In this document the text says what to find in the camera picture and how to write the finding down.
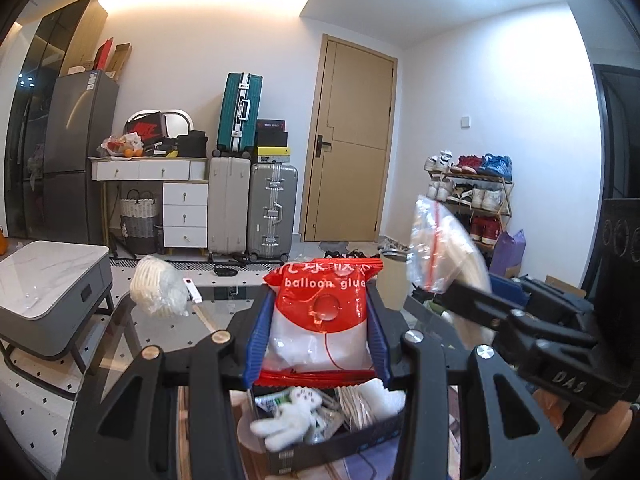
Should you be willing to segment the person's right hand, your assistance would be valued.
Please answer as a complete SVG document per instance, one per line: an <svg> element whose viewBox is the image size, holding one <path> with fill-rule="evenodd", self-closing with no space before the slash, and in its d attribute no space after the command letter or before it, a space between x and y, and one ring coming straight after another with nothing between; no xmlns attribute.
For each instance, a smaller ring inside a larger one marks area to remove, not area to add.
<svg viewBox="0 0 640 480"><path fill-rule="evenodd" d="M537 389L533 397L548 417L556 431L564 424L565 402L555 394ZM596 415L573 439L565 438L565 444L575 457L603 456L614 451L634 420L632 404L617 402L607 413Z"/></svg>

